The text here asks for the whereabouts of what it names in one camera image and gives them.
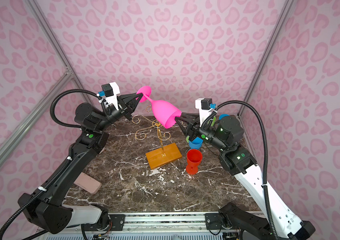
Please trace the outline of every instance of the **red cup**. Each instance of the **red cup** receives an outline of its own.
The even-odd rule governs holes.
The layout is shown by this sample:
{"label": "red cup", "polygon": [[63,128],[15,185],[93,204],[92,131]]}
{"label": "red cup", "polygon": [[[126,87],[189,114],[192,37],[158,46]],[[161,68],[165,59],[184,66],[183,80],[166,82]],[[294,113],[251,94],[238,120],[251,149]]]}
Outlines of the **red cup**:
{"label": "red cup", "polygon": [[191,149],[187,152],[187,166],[188,174],[194,175],[198,172],[198,165],[202,161],[202,153],[197,149]]}

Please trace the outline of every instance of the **pink leopard print wall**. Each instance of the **pink leopard print wall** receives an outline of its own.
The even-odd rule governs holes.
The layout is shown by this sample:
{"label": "pink leopard print wall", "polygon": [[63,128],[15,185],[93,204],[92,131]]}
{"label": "pink leopard print wall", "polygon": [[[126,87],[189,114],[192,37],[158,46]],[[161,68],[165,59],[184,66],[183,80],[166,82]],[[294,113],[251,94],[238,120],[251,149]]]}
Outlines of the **pink leopard print wall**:
{"label": "pink leopard print wall", "polygon": [[[76,88],[69,83],[65,90]],[[74,123],[75,109],[84,100],[80,94],[63,97],[56,109],[59,120]],[[68,128],[52,121],[49,110],[38,120],[27,136],[0,169],[0,228],[19,208],[19,197],[31,193],[55,171],[68,154],[68,146],[80,135],[78,128]],[[21,214],[6,231],[4,239],[23,239],[36,231]]]}
{"label": "pink leopard print wall", "polygon": [[0,1],[0,146],[63,71],[22,0]]}
{"label": "pink leopard print wall", "polygon": [[153,99],[195,112],[200,97],[244,98],[284,1],[38,3],[88,90],[111,81],[124,94],[150,85]]}
{"label": "pink leopard print wall", "polygon": [[[269,144],[269,182],[317,231],[340,240],[340,0],[299,0],[250,103]],[[243,119],[263,162],[258,122]]]}

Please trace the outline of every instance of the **wooden base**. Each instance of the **wooden base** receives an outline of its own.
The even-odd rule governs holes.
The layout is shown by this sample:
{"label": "wooden base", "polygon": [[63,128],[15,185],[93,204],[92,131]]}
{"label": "wooden base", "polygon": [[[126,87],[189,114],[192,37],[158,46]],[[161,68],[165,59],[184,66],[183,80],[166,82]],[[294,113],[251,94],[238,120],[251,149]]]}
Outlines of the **wooden base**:
{"label": "wooden base", "polygon": [[161,147],[146,153],[148,164],[150,165],[151,169],[155,169],[182,157],[182,154],[175,143],[163,146],[163,150],[165,156],[162,156],[163,152]]}

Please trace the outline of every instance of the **brown marble surface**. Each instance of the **brown marble surface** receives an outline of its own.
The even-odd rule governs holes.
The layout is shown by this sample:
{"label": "brown marble surface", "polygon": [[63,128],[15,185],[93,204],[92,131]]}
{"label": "brown marble surface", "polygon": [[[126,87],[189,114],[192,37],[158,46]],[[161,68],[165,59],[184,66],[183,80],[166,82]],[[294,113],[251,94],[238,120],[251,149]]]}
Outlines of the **brown marble surface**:
{"label": "brown marble surface", "polygon": [[144,140],[135,139],[135,131],[151,126],[148,120],[140,119],[139,124],[124,119],[110,127],[105,151],[83,171],[102,184],[100,190],[91,195],[73,185],[64,204],[102,204],[110,212],[168,212],[217,211],[232,201],[244,210],[259,210],[247,190],[222,169],[213,147],[202,145],[198,173],[187,174],[189,147],[178,127],[167,130],[171,138],[163,143],[175,142],[182,158],[151,170],[145,153],[159,148],[160,143],[153,127],[145,131]]}

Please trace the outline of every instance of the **cable tie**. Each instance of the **cable tie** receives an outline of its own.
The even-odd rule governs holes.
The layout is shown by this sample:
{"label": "cable tie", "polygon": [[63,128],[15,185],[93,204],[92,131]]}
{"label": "cable tie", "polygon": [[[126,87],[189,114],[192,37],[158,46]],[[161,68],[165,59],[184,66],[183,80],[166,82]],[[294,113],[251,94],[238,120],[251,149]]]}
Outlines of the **cable tie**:
{"label": "cable tie", "polygon": [[42,186],[39,186],[38,189],[47,192],[47,189],[43,188]]}

